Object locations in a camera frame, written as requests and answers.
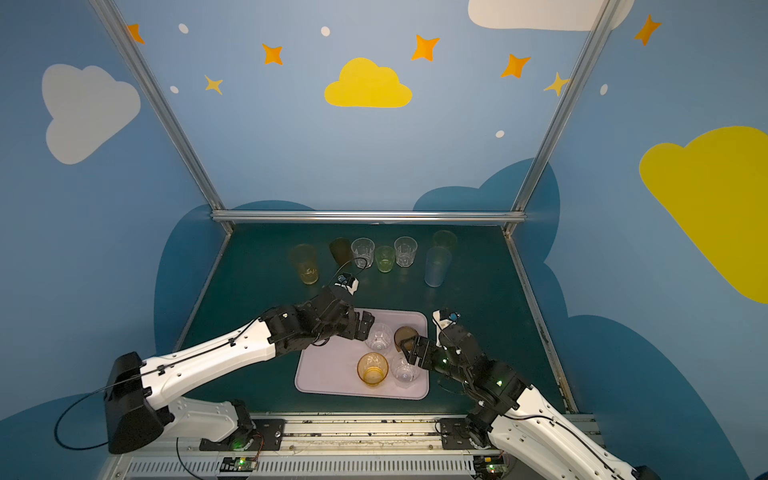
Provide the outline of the brown amber short cup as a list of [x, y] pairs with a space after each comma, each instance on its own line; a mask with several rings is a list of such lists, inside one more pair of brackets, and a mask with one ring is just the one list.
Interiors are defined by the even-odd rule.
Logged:
[[400, 353], [408, 353], [413, 350], [418, 338], [419, 333], [413, 327], [402, 326], [394, 333], [395, 348]]

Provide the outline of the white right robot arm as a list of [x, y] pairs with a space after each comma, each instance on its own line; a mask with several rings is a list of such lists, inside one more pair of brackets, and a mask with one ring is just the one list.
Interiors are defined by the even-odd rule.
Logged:
[[476, 447], [503, 451], [546, 479], [657, 479], [632, 466], [573, 425], [509, 364], [487, 356], [476, 337], [450, 322], [432, 341], [397, 342], [406, 361], [458, 382], [475, 402], [462, 431]]

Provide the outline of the small green cup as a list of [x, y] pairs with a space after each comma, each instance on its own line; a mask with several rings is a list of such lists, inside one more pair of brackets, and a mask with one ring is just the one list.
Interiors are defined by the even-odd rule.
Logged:
[[374, 258], [377, 269], [381, 273], [389, 273], [396, 264], [396, 251], [392, 246], [382, 245], [375, 249]]

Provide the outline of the yellow short cup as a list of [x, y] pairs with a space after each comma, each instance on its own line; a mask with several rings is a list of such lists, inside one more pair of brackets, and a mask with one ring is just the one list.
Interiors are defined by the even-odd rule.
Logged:
[[364, 354], [357, 363], [357, 375], [368, 386], [379, 385], [387, 378], [388, 373], [388, 360], [377, 352]]

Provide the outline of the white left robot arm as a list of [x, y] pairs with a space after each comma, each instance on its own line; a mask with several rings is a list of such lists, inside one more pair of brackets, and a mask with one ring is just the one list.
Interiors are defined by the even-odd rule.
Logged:
[[279, 305], [244, 326], [175, 353], [141, 359], [130, 352], [112, 366], [104, 393], [108, 451], [138, 450], [181, 424], [172, 404], [186, 393], [240, 368], [269, 361], [338, 336], [365, 341], [375, 322], [357, 312], [358, 282], [325, 286], [312, 299]]

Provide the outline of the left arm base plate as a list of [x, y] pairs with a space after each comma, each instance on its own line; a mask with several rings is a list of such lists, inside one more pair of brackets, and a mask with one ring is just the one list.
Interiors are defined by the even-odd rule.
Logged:
[[256, 418], [250, 424], [238, 427], [224, 440], [214, 442], [202, 439], [200, 451], [264, 452], [281, 448], [286, 421], [282, 418]]

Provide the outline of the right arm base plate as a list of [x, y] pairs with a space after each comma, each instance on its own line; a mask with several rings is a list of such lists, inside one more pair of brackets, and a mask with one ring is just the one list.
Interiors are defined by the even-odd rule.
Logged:
[[468, 418], [441, 418], [436, 422], [444, 450], [486, 450], [493, 446], [488, 432]]

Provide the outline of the lilac plastic tray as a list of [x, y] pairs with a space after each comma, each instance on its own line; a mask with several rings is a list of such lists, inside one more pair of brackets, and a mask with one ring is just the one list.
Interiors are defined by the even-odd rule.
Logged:
[[[370, 311], [375, 323], [388, 325], [393, 332], [402, 327], [413, 327], [419, 335], [427, 334], [427, 318], [419, 312], [377, 310]], [[414, 385], [398, 385], [390, 373], [390, 364], [397, 357], [404, 357], [395, 344], [389, 352], [380, 353], [389, 363], [387, 378], [377, 386], [364, 384], [357, 375], [357, 363], [370, 350], [365, 341], [334, 337], [321, 347], [311, 346], [301, 353], [295, 386], [303, 393], [372, 397], [400, 400], [421, 400], [429, 392], [429, 374], [421, 369]]]

